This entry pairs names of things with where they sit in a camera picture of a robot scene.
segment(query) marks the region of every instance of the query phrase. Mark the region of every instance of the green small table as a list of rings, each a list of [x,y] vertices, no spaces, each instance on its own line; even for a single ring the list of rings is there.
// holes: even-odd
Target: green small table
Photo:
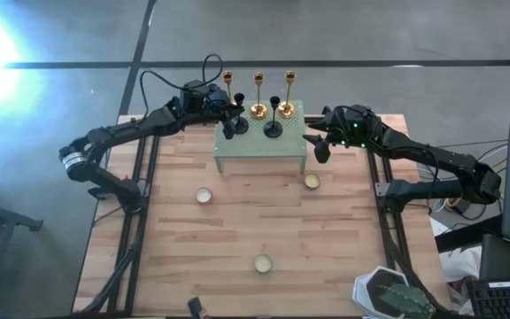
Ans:
[[[263,120],[255,120],[251,117],[249,109],[255,101],[244,101],[245,112],[242,116],[249,122],[249,130],[245,134],[236,134],[234,138],[227,140],[223,136],[223,127],[218,123],[215,129],[215,143],[213,146],[213,158],[220,174],[223,174],[225,159],[254,159],[254,158],[298,158],[300,174],[305,172],[306,164],[306,140],[305,114],[302,101],[289,101],[296,108],[296,114],[284,119],[276,114],[275,119],[282,125],[282,135],[277,138],[269,138],[263,133],[263,126],[273,119],[273,109],[268,105],[268,115]]]

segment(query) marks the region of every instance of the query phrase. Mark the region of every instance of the concrete floor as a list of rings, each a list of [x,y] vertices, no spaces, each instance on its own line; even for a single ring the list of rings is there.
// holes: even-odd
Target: concrete floor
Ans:
[[[7,62],[131,61],[148,0],[1,0]],[[9,39],[1,43],[9,44]],[[510,59],[510,1],[367,0],[158,1],[144,61]],[[177,83],[199,70],[159,70]],[[284,96],[285,69],[234,69],[234,92]],[[403,113],[411,137],[434,145],[506,138],[510,67],[300,68],[292,96],[306,113],[324,105],[368,105]],[[0,275],[0,315],[65,315],[73,302],[96,201],[67,179],[58,149],[113,124],[128,69],[0,71],[0,206],[43,218],[18,229]],[[11,88],[2,89],[2,83]],[[153,105],[178,92],[147,79]],[[135,88],[129,113],[142,113]],[[480,155],[494,144],[454,148]],[[495,162],[505,153],[489,159]],[[486,215],[496,214],[488,209]],[[444,224],[461,222],[436,214]]]

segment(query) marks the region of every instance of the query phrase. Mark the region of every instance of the keyboard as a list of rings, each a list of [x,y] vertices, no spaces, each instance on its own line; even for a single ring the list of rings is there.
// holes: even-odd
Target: keyboard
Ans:
[[[467,291],[475,315],[510,319],[510,281],[468,281]]]

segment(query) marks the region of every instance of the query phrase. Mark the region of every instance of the gold candlestick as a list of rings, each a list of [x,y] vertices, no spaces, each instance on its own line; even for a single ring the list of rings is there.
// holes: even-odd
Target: gold candlestick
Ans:
[[[290,97],[290,85],[294,82],[294,79],[296,79],[297,74],[292,71],[287,71],[287,73],[284,74],[284,78],[287,81],[287,100],[280,103],[279,107],[277,109],[277,112],[279,113],[279,116],[281,116],[284,119],[289,119],[294,116],[294,114],[297,113],[297,109],[289,103],[289,97]]]
[[[268,113],[267,107],[260,103],[261,84],[263,84],[263,80],[265,80],[265,75],[261,72],[257,72],[253,75],[253,80],[255,80],[255,84],[257,84],[257,103],[251,106],[251,117],[256,120],[263,120]]]
[[[234,75],[229,71],[223,72],[223,81],[228,85],[228,95],[229,95],[229,101],[231,102],[231,80],[234,78]]]

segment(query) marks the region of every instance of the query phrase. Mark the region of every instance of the wooden table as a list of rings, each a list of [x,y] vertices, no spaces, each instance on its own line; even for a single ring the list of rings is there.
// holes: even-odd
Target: wooden table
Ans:
[[[403,115],[382,119],[406,132]],[[112,149],[108,170],[131,175],[136,147]],[[353,282],[385,264],[367,154],[330,148],[329,162],[319,164],[308,149],[306,172],[321,178],[316,191],[305,189],[295,159],[231,159],[220,175],[213,127],[162,137],[134,315],[188,315],[187,301],[195,296],[210,315],[362,315],[352,301]],[[395,178],[418,180],[413,162],[391,165]],[[203,186],[213,192],[211,205],[195,200]],[[101,202],[96,218],[117,206],[116,200]],[[403,219],[414,270],[449,306],[426,209],[409,207]],[[85,307],[112,273],[122,215],[92,230],[74,309]],[[259,253],[273,260],[268,274],[254,270]]]

